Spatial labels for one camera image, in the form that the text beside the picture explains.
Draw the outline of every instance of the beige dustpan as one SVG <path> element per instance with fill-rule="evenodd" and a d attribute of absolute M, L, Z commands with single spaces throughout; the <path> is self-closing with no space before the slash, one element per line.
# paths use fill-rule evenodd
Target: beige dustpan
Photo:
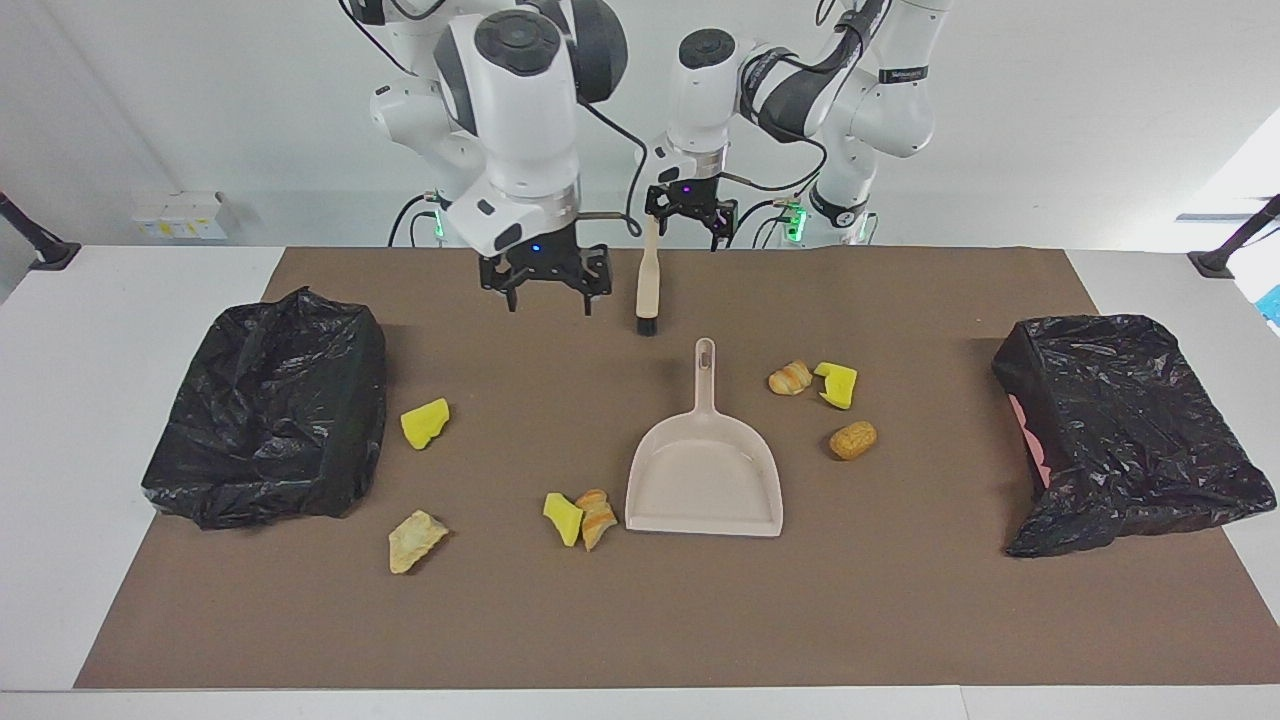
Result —
<path fill-rule="evenodd" d="M 627 480 L 628 530 L 777 537 L 778 468 L 764 438 L 716 411 L 716 343 L 694 352 L 694 411 L 654 425 Z"/>

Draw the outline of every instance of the croissant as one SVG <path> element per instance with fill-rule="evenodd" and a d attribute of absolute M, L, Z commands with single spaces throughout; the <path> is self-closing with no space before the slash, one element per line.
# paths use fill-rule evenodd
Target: croissant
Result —
<path fill-rule="evenodd" d="M 796 360 L 769 375 L 769 389 L 778 395 L 800 395 L 813 383 L 813 374 L 804 360 Z"/>
<path fill-rule="evenodd" d="M 604 495 L 603 489 L 589 489 L 573 501 L 573 505 L 577 505 L 585 512 L 582 518 L 582 544 L 586 546 L 588 552 L 591 552 L 595 543 L 600 542 L 604 530 L 618 524 L 618 519 L 613 515 L 613 509 L 609 507 L 608 500 L 609 496 Z"/>

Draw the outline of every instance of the brown paper surface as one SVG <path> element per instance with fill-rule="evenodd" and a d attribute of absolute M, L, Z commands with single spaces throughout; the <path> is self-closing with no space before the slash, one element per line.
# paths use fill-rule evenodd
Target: brown paper surface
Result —
<path fill-rule="evenodd" d="M 988 368 L 1015 320 L 1092 313 L 1037 250 L 664 252 L 659 336 L 635 334 L 639 254 L 617 293 L 532 283 L 508 314 L 468 251 L 291 249 L 266 292 L 372 307 L 389 416 L 346 519 L 200 532 L 157 516 L 82 688 L 1253 684 L 1280 632 L 1221 530 L 1123 538 L 1059 559 L 1001 548 L 1030 507 L 1023 439 Z M 719 410 L 782 478 L 782 537 L 613 528 L 564 548 L 547 492 L 602 487 L 622 516 L 640 438 L 692 404 L 718 346 Z M 786 363 L 860 372 L 852 410 L 780 397 Z M 428 450 L 401 413 L 447 397 Z M 870 420 L 837 462 L 827 437 Z M 413 510 L 451 534 L 410 575 L 387 534 Z"/>

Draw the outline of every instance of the white wall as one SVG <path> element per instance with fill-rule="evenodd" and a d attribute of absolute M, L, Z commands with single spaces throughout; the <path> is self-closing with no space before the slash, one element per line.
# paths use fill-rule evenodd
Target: white wall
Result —
<path fill-rule="evenodd" d="M 4 302 L 27 274 L 36 252 L 8 223 L 0 223 L 0 302 Z"/>
<path fill-rule="evenodd" d="M 86 108 L 54 61 L 67 54 L 51 56 L 22 13 L 6 17 L 0 184 L 64 236 L 140 241 L 131 191 L 172 181 L 224 191 L 242 215 L 239 242 L 378 243 L 403 199 L 430 184 L 429 168 L 370 127 L 369 92 L 396 70 L 335 0 L 14 1 L 47 8 L 100 81 L 109 101 L 97 105 L 123 109 L 108 122 Z M 808 1 L 612 4 L 631 67 L 604 109 L 643 137 L 663 126 L 667 69 L 689 31 L 736 19 L 801 50 L 826 35 Z M 929 81 L 937 138 L 884 163 L 877 241 L 1158 246 L 1153 228 L 1276 109 L 1275 67 L 1280 5 L 1268 0 L 961 0 Z M 585 115 L 582 128 L 584 205 L 616 206 L 631 150 Z M 812 149 L 735 132 L 742 174 L 777 182 L 813 161 Z M 612 223 L 584 234 L 626 240 Z"/>

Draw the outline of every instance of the sponge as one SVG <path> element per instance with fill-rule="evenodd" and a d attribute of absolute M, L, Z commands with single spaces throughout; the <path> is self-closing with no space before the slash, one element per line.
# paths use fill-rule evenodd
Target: sponge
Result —
<path fill-rule="evenodd" d="M 827 378 L 827 392 L 818 393 L 823 400 L 841 410 L 849 410 L 852 406 L 858 370 L 833 363 L 818 363 L 813 374 Z"/>
<path fill-rule="evenodd" d="M 433 438 L 439 437 L 448 421 L 449 404 L 442 397 L 401 415 L 401 429 L 413 450 L 422 450 Z"/>
<path fill-rule="evenodd" d="M 558 492 L 547 493 L 543 502 L 543 516 L 549 519 L 559 530 L 564 547 L 573 547 L 577 542 L 577 533 L 582 529 L 582 509 L 568 501 Z"/>

